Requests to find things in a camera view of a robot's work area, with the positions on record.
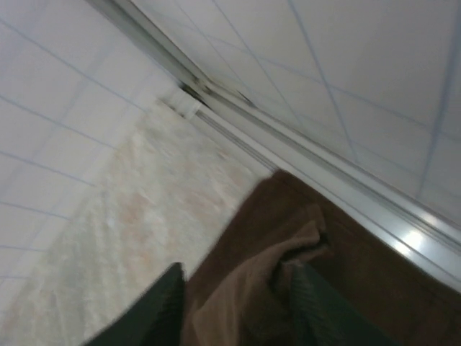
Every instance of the tile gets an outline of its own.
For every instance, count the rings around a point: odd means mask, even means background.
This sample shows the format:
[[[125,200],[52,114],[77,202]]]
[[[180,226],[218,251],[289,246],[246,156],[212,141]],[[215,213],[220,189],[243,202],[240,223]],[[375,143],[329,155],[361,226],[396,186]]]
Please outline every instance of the tile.
[[[145,115],[142,110],[134,106],[130,106],[127,112],[120,119],[120,123],[116,128],[108,133],[106,142],[112,146],[118,147],[123,140],[127,138],[135,130],[136,123]]]
[[[294,129],[299,129],[299,122],[286,104],[275,102],[273,99],[257,94],[254,95],[254,101],[261,109],[265,110],[285,125]]]
[[[107,49],[116,30],[86,2],[60,0],[48,2],[30,37],[86,71],[98,58],[100,50]]]
[[[303,123],[301,131],[304,132],[307,138],[325,146],[344,159],[354,161],[351,147],[343,133],[335,132],[325,125],[303,116],[300,116],[300,120]]]
[[[246,49],[240,37],[212,0],[178,0],[177,4],[203,33]]]
[[[416,195],[421,180],[420,176],[358,145],[354,148],[361,168],[406,195],[411,197]]]
[[[0,205],[0,246],[27,247],[46,217],[34,211]]]
[[[141,9],[147,17],[149,17],[154,23],[158,17],[158,13],[161,13],[167,17],[177,20],[182,24],[194,27],[191,20],[184,14],[183,11],[174,3],[172,0],[133,0],[133,3]]]
[[[177,25],[165,25],[166,34],[205,72],[221,71],[222,74],[233,76],[229,68],[228,58],[220,55],[210,42],[201,34]]]
[[[59,128],[46,142],[34,162],[77,176],[91,151],[99,144],[67,128]]]
[[[5,71],[8,71],[11,64],[21,53],[26,42],[26,40],[18,36],[16,32],[9,29],[4,23],[0,23],[0,76],[3,76]]]
[[[249,99],[252,98],[252,92],[250,92],[246,86],[244,86],[235,77],[226,76],[224,74],[220,74],[217,71],[212,71],[210,74],[210,79],[224,89],[231,90],[236,93],[242,93]]]
[[[0,248],[0,275],[8,275],[11,266],[16,263],[23,253],[24,250]]]
[[[92,188],[83,182],[73,182],[64,192],[63,198],[58,202],[53,212],[71,218]]]
[[[0,310],[5,311],[13,303],[21,288],[26,283],[23,279],[5,279],[0,286]]]
[[[217,3],[255,54],[320,78],[286,1],[217,0]]]
[[[85,90],[69,110],[64,123],[100,141],[128,103],[95,83]]]
[[[461,195],[461,143],[439,138],[427,179],[451,193]]]
[[[461,138],[461,59],[456,63],[452,87],[448,94],[447,109],[444,114],[442,131]]]
[[[68,221],[63,218],[48,216],[36,237],[30,244],[31,249],[48,250],[55,240],[62,234],[64,227]]]
[[[158,66],[153,67],[153,74],[147,80],[144,87],[139,91],[134,103],[142,108],[149,108],[152,104],[162,97],[170,94],[177,88],[178,81],[173,76],[167,74]]]
[[[272,85],[266,73],[253,56],[216,40],[213,40],[212,44],[222,56],[225,56],[230,67],[245,85],[248,85],[257,92],[271,97],[278,102],[284,102],[277,89]]]
[[[461,195],[453,195],[438,185],[425,182],[419,201],[458,225],[461,224]]]
[[[29,159],[55,126],[0,99],[0,151]]]
[[[13,266],[11,275],[25,278],[30,276],[42,256],[43,252],[40,251],[25,251],[21,258],[17,261],[16,265]]]
[[[3,190],[4,184],[11,179],[12,174],[16,172],[21,164],[21,161],[0,154],[0,191]]]
[[[0,1],[1,18],[25,33],[40,21],[50,0]]]
[[[59,119],[82,76],[32,43],[25,43],[0,81],[0,94],[52,119]]]
[[[115,150],[107,146],[101,146],[95,153],[91,163],[81,175],[81,178],[87,182],[96,183],[104,172],[110,160],[113,159]]]
[[[430,134],[410,120],[334,92],[353,142],[421,175],[431,141]]]
[[[262,65],[297,114],[314,119],[336,132],[342,131],[341,122],[324,85],[271,63],[262,62]]]
[[[455,0],[293,1],[330,84],[432,124]]]
[[[73,180],[46,169],[24,164],[17,178],[6,189],[4,202],[49,211]]]
[[[131,41],[121,35],[110,54],[94,74],[109,89],[130,99],[139,83],[152,68],[152,61]]]

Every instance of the brown towel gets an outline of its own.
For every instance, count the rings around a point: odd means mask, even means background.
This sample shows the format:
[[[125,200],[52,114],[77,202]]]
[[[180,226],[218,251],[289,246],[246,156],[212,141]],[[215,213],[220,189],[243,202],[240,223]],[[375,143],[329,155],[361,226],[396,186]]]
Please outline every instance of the brown towel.
[[[275,337],[291,337],[290,277],[286,270],[278,270],[279,265],[322,254],[327,245],[320,240],[315,221],[311,221],[290,240],[238,266],[193,312],[197,345],[265,345]]]
[[[290,217],[294,210],[299,218]],[[324,217],[322,226],[319,215]],[[306,218],[316,219],[319,230],[328,229],[334,250],[334,255],[316,257],[311,265],[372,323],[406,345],[461,345],[457,292],[420,271],[312,187],[283,171],[256,186],[186,284],[183,345],[199,345],[191,316],[224,279],[246,260],[291,239]],[[283,229],[287,222],[291,226]],[[271,345],[292,345],[292,340]]]

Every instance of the shower stall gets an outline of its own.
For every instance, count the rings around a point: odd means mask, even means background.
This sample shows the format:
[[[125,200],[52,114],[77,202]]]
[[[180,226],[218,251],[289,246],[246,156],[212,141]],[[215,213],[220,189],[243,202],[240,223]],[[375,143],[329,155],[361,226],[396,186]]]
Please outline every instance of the shower stall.
[[[461,289],[458,1],[90,3],[201,102],[201,131]]]

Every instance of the white floor tile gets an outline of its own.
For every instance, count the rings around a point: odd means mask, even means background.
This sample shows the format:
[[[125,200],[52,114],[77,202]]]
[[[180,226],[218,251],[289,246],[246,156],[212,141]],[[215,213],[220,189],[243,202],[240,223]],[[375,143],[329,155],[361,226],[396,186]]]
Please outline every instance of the white floor tile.
[[[4,280],[0,286],[0,310],[6,311],[9,308],[25,283],[23,279]]]
[[[152,65],[144,53],[121,35],[94,78],[112,91],[131,99],[135,88],[148,75]]]
[[[0,245],[27,247],[46,217],[34,211],[0,205]]]
[[[28,208],[50,211],[72,181],[61,174],[24,164],[15,181],[6,189],[2,200]]]
[[[49,1],[30,36],[86,71],[116,30],[85,1]]]
[[[19,258],[17,264],[13,266],[13,270],[11,275],[14,276],[21,276],[21,277],[28,277],[34,270],[35,266],[42,258],[43,252],[39,251],[26,251],[24,254]]]
[[[34,161],[46,167],[78,176],[86,158],[99,144],[66,128],[54,131]]]
[[[64,123],[100,141],[120,118],[127,102],[95,83],[89,83]]]
[[[33,239],[30,248],[48,250],[54,241],[61,235],[67,223],[68,221],[63,218],[49,216],[40,230],[40,233]]]
[[[8,275],[10,268],[17,262],[23,253],[24,250],[0,248],[0,275]]]
[[[105,170],[107,164],[114,157],[115,150],[107,146],[100,146],[94,153],[94,158],[88,163],[81,178],[87,182],[96,183],[100,174]]]
[[[0,94],[52,119],[61,118],[83,77],[32,43],[4,73]]]
[[[50,135],[52,122],[0,99],[0,151],[29,159]]]
[[[170,94],[177,88],[178,82],[158,66],[153,67],[153,75],[146,82],[146,85],[139,92],[134,102],[148,109],[152,104],[162,97]]]
[[[82,182],[73,182],[64,192],[65,195],[63,199],[59,201],[59,204],[53,212],[71,218],[92,188],[93,187]]]
[[[145,113],[134,106],[130,106],[127,112],[120,119],[120,123],[111,133],[108,133],[106,142],[112,146],[118,147],[124,139],[127,138],[135,129],[135,124]]]

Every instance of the floor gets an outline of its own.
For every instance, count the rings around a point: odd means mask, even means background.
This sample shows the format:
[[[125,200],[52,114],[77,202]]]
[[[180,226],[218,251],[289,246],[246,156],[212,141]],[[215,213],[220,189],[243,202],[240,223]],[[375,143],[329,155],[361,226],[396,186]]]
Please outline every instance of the floor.
[[[188,274],[257,178],[162,104],[122,144],[35,269],[0,345],[79,345],[173,261]]]

